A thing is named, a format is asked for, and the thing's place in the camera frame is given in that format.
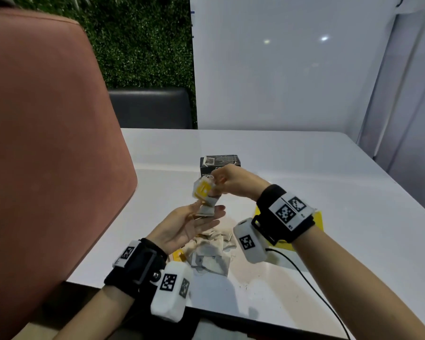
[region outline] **wrist strap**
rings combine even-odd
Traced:
[[[252,225],[272,245],[279,240],[291,243],[315,224],[315,210],[278,185],[268,186],[256,205],[261,213],[252,219]]]
[[[104,284],[134,298],[150,295],[151,301],[156,291],[154,283],[160,279],[166,260],[167,254],[150,240],[132,241],[114,262]]]

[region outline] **forearm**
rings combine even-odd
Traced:
[[[54,340],[103,340],[122,322],[134,298],[104,286]]]
[[[425,340],[414,313],[327,234],[312,227],[293,247],[356,339]]]

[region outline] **chair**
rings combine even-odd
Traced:
[[[83,29],[0,8],[0,340],[68,278],[136,185]]]
[[[118,89],[109,95],[122,128],[192,129],[184,88]]]

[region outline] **black chair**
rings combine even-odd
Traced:
[[[122,128],[192,129],[184,88],[115,89],[109,95]]]

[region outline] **pile of packets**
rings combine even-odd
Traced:
[[[236,240],[232,229],[212,228],[188,242],[182,249],[182,255],[197,272],[213,272],[228,275],[232,249]]]

